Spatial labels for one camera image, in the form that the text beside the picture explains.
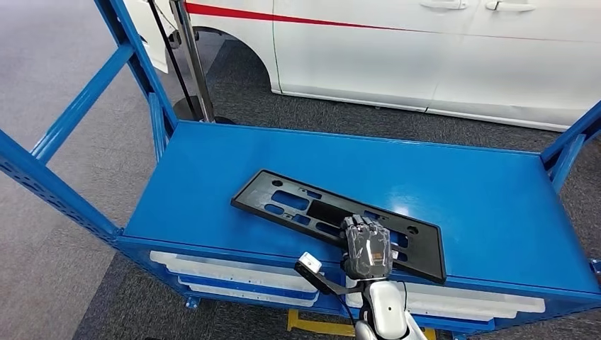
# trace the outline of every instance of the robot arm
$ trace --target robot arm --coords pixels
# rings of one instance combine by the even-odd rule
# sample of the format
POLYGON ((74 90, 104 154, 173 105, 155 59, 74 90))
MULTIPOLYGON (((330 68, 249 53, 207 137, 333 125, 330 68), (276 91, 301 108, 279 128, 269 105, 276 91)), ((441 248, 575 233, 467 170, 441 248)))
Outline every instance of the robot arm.
POLYGON ((364 306, 355 323, 359 340, 426 340, 407 312, 405 296, 387 280, 392 271, 390 232, 367 217, 346 217, 341 225, 348 243, 341 267, 357 285, 345 288, 319 273, 321 263, 309 253, 296 262, 295 269, 324 294, 343 295, 361 292, 364 306))

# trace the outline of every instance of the red stripe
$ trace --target red stripe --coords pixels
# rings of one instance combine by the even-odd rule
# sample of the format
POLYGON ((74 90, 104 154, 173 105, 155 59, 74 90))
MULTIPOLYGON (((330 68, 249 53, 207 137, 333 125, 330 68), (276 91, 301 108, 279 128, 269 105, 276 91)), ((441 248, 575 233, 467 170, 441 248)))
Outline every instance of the red stripe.
MULTIPOLYGON (((226 18, 240 18, 240 19, 251 19, 251 20, 263 20, 263 21, 282 21, 285 23, 307 23, 310 25, 327 25, 327 26, 342 26, 342 27, 355 27, 355 28, 373 28, 376 30, 400 30, 404 32, 417 32, 417 33, 434 33, 434 34, 454 34, 445 32, 435 32, 430 30, 410 30, 407 28, 393 28, 393 27, 381 27, 381 26, 369 26, 359 25, 356 23, 339 23, 336 21, 325 21, 315 20, 307 18, 296 18, 293 16, 277 16, 270 13, 259 13, 251 11, 242 11, 239 9, 207 6, 200 4, 191 4, 186 2, 186 10, 189 13, 201 14, 204 16, 222 16, 226 18)), ((495 35, 470 35, 473 37, 485 37, 485 38, 507 38, 507 39, 518 39, 518 40, 551 40, 551 41, 571 41, 571 40, 554 40, 554 39, 539 39, 539 38, 522 38, 522 37, 503 37, 495 35)))

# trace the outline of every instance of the black cable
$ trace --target black cable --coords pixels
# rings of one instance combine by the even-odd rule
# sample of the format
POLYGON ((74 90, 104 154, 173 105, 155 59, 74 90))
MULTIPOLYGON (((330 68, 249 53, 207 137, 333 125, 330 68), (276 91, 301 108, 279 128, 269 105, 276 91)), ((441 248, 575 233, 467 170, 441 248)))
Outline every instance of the black cable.
POLYGON ((194 105, 192 104, 192 99, 190 98, 190 94, 188 93, 188 89, 186 88, 186 83, 184 83, 184 78, 181 76, 181 72, 179 71, 179 66, 177 64, 177 61, 175 60, 175 55, 173 54, 173 51, 171 49, 171 44, 169 44, 169 38, 167 37, 167 33, 165 33, 165 29, 163 27, 163 24, 161 23, 161 18, 159 17, 157 7, 155 6, 155 0, 148 0, 148 4, 150 5, 152 16, 155 17, 157 26, 159 26, 159 31, 161 32, 161 36, 163 37, 165 48, 167 49, 167 53, 169 53, 169 58, 171 59, 171 63, 173 64, 175 74, 177 75, 177 79, 179 80, 179 85, 181 86, 181 90, 184 92, 184 97, 186 97, 188 106, 190 106, 190 112, 194 114, 195 111, 194 105))
POLYGON ((347 303, 340 297, 340 295, 335 295, 335 296, 338 299, 338 301, 340 301, 340 303, 344 306, 344 308, 347 309, 347 313, 349 313, 349 317, 351 318, 351 323, 354 326, 355 325, 355 318, 353 317, 353 313, 351 313, 351 309, 349 308, 349 306, 347 305, 347 303))

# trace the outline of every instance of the blue cart shelf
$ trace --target blue cart shelf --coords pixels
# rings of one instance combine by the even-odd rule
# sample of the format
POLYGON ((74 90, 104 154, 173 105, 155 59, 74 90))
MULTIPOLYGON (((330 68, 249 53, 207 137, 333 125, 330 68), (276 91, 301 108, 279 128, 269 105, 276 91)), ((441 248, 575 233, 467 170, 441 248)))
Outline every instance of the blue cart shelf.
MULTIPOLYGON (((601 103, 542 153, 178 121, 122 0, 96 4, 117 50, 33 150, 0 131, 0 169, 188 305, 210 298, 344 315, 327 295, 298 307, 196 292, 151 261, 150 252, 161 251, 291 268, 309 251, 343 283, 339 249, 230 206, 253 174, 269 169, 439 225, 445 287, 544 299, 543 312, 513 318, 415 315, 423 327, 465 336, 601 307, 599 268, 586 259, 558 196, 578 152, 601 130, 601 103), (125 64, 149 103, 157 167, 120 228, 45 165, 125 64)), ((393 278, 433 285, 400 271, 393 278)))

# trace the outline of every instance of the yellow floor marking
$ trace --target yellow floor marking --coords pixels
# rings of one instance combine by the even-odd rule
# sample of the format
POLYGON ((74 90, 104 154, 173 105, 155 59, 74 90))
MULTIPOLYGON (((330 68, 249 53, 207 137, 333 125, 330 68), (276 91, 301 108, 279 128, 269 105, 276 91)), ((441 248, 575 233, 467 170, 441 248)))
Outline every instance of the yellow floor marking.
MULTIPOLYGON (((298 318, 298 310, 288 310, 287 329, 291 331, 292 328, 304 329, 306 331, 320 334, 355 336, 355 329, 350 324, 334 324, 331 322, 301 320, 298 318)), ((424 330, 424 334, 428 340, 436 340, 436 332, 433 329, 426 328, 424 330)))

